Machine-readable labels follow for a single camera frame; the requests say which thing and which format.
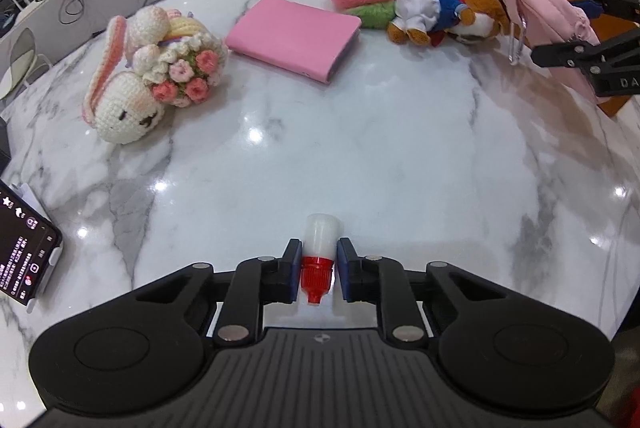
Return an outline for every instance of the smartphone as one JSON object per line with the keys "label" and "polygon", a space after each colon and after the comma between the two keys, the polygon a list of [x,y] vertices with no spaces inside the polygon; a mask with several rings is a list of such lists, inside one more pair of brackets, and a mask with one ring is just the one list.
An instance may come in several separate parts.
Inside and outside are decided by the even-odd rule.
{"label": "smartphone", "polygon": [[60,230],[0,181],[0,291],[31,305],[49,279],[61,244]]}

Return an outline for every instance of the small bottle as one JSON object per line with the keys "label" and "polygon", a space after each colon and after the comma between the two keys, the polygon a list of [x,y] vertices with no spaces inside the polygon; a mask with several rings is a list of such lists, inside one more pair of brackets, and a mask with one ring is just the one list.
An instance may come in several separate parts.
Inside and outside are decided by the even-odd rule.
{"label": "small bottle", "polygon": [[320,305],[331,289],[340,222],[333,215],[313,214],[306,218],[302,245],[301,287],[309,305]]}

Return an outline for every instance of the marble table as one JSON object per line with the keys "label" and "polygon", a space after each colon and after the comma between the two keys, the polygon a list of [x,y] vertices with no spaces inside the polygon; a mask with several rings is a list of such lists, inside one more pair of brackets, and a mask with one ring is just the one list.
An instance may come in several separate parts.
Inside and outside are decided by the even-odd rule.
{"label": "marble table", "polygon": [[[166,0],[224,36],[258,0]],[[328,0],[293,0],[330,8]],[[14,158],[65,235],[31,315],[0,298],[0,424],[42,410],[27,369],[48,326],[193,262],[279,256],[308,214],[361,255],[446,260],[612,336],[640,284],[640,106],[611,120],[505,43],[396,46],[363,31],[330,86],[232,56],[212,100],[114,146],[80,118],[103,47],[71,54],[2,116]],[[370,326],[368,304],[266,308],[266,323]]]}

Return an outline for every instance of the red bottle tip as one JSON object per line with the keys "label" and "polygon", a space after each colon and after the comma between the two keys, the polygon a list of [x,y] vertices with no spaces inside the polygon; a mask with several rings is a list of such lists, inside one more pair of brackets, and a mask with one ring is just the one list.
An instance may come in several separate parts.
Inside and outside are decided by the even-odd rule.
{"label": "red bottle tip", "polygon": [[331,289],[334,261],[314,256],[302,258],[301,287],[311,305],[319,305],[322,297]]}

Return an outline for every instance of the pink notebook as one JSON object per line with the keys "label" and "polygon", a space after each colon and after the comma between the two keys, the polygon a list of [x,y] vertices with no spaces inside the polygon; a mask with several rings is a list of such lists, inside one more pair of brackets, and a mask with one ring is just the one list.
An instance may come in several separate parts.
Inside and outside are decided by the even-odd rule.
{"label": "pink notebook", "polygon": [[360,18],[296,4],[261,0],[226,37],[233,51],[328,83],[358,36]]}

